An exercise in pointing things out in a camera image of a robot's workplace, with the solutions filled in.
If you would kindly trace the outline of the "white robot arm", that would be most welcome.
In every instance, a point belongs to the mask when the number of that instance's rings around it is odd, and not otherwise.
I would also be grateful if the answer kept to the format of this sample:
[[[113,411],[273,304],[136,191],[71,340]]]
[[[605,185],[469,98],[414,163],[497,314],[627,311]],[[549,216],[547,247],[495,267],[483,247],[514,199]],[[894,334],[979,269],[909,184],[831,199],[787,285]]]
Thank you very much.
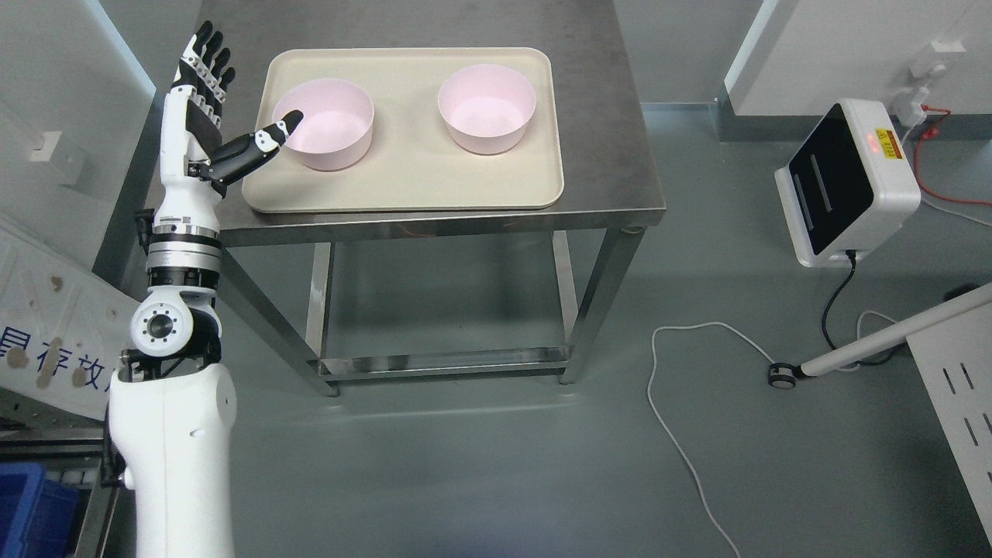
[[[233,557],[229,451],[238,401],[214,310],[219,222],[167,202],[139,218],[146,297],[109,385],[108,427],[136,505],[138,557]]]

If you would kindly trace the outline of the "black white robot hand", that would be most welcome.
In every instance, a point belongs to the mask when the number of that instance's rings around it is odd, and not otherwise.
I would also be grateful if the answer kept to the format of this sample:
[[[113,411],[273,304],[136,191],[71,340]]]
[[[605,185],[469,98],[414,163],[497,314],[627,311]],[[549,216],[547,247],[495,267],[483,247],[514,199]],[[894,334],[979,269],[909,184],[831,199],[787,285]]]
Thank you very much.
[[[293,109],[270,125],[224,141],[223,107],[236,71],[223,39],[212,21],[203,21],[185,45],[164,96],[159,156],[164,199],[153,213],[154,233],[218,236],[215,208],[228,187],[272,161],[305,119]]]

